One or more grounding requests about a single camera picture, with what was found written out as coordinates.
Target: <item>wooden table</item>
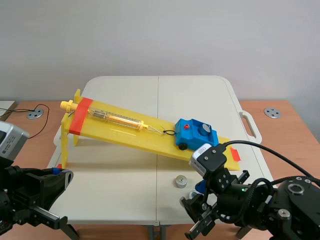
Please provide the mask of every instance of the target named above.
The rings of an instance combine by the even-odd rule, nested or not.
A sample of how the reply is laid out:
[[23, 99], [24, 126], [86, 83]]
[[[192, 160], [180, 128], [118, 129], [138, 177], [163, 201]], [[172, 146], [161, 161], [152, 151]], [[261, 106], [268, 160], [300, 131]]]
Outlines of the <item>wooden table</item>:
[[[17, 109], [33, 109], [37, 104], [49, 106], [49, 119], [47, 126], [38, 136], [29, 139], [14, 161], [21, 168], [46, 168], [51, 156], [56, 149], [53, 143], [54, 136], [60, 126], [64, 111], [60, 109], [60, 102], [22, 102]], [[246, 100], [241, 101], [242, 108], [251, 113], [262, 135], [262, 144], [283, 154], [294, 161], [309, 173], [319, 178], [320, 144], [301, 120], [297, 112], [286, 100]], [[264, 109], [273, 107], [279, 109], [282, 117], [269, 118], [264, 114]], [[30, 135], [41, 130], [46, 118], [36, 120], [26, 118], [26, 113], [12, 113], [7, 122], [13, 123], [28, 131]], [[262, 152], [264, 159], [274, 179], [287, 176], [300, 175], [300, 173], [268, 152]], [[167, 228], [167, 240], [185, 240], [184, 233], [189, 231], [192, 225], [173, 225]], [[147, 240], [147, 229], [138, 225], [75, 225], [81, 239], [113, 240], [135, 239]], [[236, 240], [238, 227], [234, 225], [218, 224], [207, 237], [201, 239]], [[252, 230], [244, 240], [268, 240], [270, 234], [267, 231]], [[40, 240], [60, 239], [68, 240], [68, 237], [59, 230], [52, 230], [44, 225], [32, 227], [28, 224], [15, 225], [13, 229], [0, 237], [0, 240]]]

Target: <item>yellow stand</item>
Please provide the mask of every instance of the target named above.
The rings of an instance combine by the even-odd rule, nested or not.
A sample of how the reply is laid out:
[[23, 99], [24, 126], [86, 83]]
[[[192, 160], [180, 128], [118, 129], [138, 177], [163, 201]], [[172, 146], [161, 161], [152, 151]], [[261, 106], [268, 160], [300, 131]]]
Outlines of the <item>yellow stand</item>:
[[[80, 96], [80, 89], [78, 89], [74, 95], [74, 102], [79, 103], [83, 97]], [[174, 130], [175, 124], [165, 120], [161, 120], [148, 115], [143, 115], [134, 111], [109, 105], [106, 103], [93, 100], [90, 107], [108, 111], [111, 113], [127, 116], [133, 119], [142, 120], [145, 124], [154, 127], [155, 129], [162, 131]], [[61, 159], [62, 168], [66, 168], [68, 162], [68, 133], [71, 126], [71, 122], [74, 119], [74, 114], [66, 113], [61, 121]], [[150, 131], [142, 129], [141, 131], [122, 126], [119, 124], [105, 122], [103, 120], [92, 117], [87, 114], [82, 125], [80, 132], [81, 136], [97, 139], [112, 144], [119, 144], [128, 146], [143, 151], [152, 152], [155, 154], [168, 156], [175, 159], [181, 159], [189, 161], [193, 153], [192, 150], [180, 150], [175, 144], [175, 136], [168, 134], [160, 134], [156, 131]], [[73, 144], [77, 145], [79, 137], [73, 135]], [[218, 137], [219, 143], [225, 143], [229, 141], [227, 138]], [[229, 170], [239, 170], [238, 162], [234, 161], [231, 151], [231, 146], [227, 147], [224, 155], [227, 157], [225, 167]]]

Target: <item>white wall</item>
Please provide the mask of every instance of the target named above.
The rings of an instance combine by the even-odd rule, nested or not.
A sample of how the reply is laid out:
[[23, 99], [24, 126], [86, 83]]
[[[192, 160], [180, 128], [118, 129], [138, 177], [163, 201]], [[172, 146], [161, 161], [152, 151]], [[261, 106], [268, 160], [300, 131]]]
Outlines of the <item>white wall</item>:
[[289, 99], [320, 140], [319, 12], [318, 0], [3, 0], [0, 99], [69, 99], [98, 76], [219, 75], [240, 99]]

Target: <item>transparent tube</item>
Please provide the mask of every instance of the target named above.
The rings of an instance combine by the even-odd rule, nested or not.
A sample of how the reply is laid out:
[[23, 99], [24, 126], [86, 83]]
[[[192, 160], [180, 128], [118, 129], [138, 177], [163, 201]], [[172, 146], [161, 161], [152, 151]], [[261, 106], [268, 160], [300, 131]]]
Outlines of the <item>transparent tube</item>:
[[88, 114], [95, 118], [104, 120], [106, 122], [119, 124], [129, 128], [134, 128], [138, 130], [141, 130], [142, 128], [148, 128], [148, 126], [145, 125], [144, 121], [142, 120], [137, 120], [127, 116], [122, 116], [116, 113], [100, 110], [94, 107], [89, 107]]

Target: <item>white table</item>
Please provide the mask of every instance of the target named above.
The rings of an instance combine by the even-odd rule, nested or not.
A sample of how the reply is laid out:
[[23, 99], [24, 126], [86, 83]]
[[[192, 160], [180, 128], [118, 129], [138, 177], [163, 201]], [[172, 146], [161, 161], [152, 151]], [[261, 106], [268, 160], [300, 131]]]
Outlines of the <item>white table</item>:
[[[252, 117], [242, 111], [230, 83], [222, 77], [101, 76], [87, 83], [82, 96], [173, 123], [194, 118], [231, 140], [262, 140]], [[246, 133], [241, 116], [248, 119], [255, 137]], [[59, 136], [58, 131], [54, 140], [58, 147], [49, 167], [60, 161]], [[250, 173], [248, 183], [260, 177], [272, 180], [258, 148], [233, 147], [239, 152], [241, 170]], [[50, 211], [68, 216], [69, 224], [193, 223], [179, 199], [187, 197], [202, 178], [187, 161], [82, 138], [78, 146], [69, 146], [68, 168], [74, 171], [74, 179]], [[185, 188], [174, 185], [178, 175], [187, 177]], [[210, 196], [210, 203], [215, 199]]]

